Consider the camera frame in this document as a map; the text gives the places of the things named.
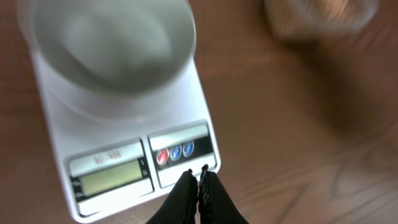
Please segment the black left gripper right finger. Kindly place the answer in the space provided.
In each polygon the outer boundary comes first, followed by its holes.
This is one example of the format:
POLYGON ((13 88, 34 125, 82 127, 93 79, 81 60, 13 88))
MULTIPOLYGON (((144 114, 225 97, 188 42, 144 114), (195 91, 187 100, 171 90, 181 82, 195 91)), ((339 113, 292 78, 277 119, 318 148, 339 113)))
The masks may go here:
POLYGON ((198 202, 201 224, 248 224, 208 164, 201 168, 198 202))

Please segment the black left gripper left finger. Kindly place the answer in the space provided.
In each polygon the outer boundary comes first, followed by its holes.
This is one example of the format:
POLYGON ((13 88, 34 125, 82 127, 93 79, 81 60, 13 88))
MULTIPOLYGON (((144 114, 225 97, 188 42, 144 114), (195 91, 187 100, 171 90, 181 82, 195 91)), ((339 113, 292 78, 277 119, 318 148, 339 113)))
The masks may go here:
POLYGON ((172 191, 147 224, 195 224, 198 182, 189 169, 182 173, 172 191))

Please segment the white digital kitchen scale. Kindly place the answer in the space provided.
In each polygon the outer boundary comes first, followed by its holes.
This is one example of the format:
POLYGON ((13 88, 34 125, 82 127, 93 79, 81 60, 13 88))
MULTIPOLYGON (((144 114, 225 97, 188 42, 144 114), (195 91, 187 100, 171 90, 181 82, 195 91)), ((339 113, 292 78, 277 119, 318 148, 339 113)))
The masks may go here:
POLYGON ((93 223, 168 194, 186 170, 218 172, 221 157, 197 68, 158 92, 104 98, 61 78, 31 53, 68 209, 93 223))

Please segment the grey plastic bowl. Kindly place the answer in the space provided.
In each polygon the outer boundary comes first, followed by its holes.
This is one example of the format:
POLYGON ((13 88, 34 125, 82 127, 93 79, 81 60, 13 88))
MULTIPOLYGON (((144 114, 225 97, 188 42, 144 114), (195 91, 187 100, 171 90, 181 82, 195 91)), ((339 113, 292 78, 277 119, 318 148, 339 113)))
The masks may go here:
POLYGON ((21 30, 58 76, 82 89, 129 96, 176 79, 195 52, 183 0, 25 0, 21 30))

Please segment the clear container of soybeans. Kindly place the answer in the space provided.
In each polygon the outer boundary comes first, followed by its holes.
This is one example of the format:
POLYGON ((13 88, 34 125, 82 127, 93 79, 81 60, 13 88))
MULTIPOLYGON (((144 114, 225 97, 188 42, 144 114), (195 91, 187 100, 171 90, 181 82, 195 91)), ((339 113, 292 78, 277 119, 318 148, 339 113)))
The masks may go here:
POLYGON ((377 13, 378 0, 265 0, 274 37, 306 42, 361 30, 377 13))

